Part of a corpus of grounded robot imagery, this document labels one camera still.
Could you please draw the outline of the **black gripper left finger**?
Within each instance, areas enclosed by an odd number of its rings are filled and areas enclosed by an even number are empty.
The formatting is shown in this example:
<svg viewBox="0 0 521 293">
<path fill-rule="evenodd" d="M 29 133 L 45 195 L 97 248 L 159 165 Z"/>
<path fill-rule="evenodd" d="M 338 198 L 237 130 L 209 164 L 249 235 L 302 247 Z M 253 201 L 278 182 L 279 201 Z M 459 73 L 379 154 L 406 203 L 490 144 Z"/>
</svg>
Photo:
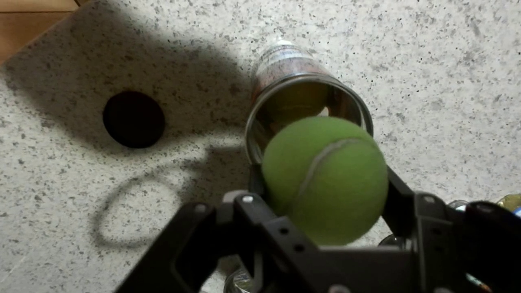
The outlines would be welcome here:
<svg viewBox="0 0 521 293">
<path fill-rule="evenodd" d="M 263 200 L 265 193 L 260 165 L 252 164 L 247 190 L 231 200 L 237 252 L 244 262 L 293 266 L 320 255 L 319 247 L 288 216 L 273 213 Z"/>
</svg>

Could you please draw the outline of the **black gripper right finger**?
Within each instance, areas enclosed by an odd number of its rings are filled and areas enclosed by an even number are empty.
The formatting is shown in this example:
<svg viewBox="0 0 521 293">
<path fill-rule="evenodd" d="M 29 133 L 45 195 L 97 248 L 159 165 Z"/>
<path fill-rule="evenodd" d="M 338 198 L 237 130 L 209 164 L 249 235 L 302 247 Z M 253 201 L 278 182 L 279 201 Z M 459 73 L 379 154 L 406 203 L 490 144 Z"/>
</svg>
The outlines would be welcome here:
<svg viewBox="0 0 521 293">
<path fill-rule="evenodd" d="M 457 250 L 454 219 L 457 213 L 439 196 L 413 192 L 393 169 L 387 169 L 387 198 L 382 211 L 390 234 L 379 247 L 416 255 L 452 255 Z"/>
</svg>

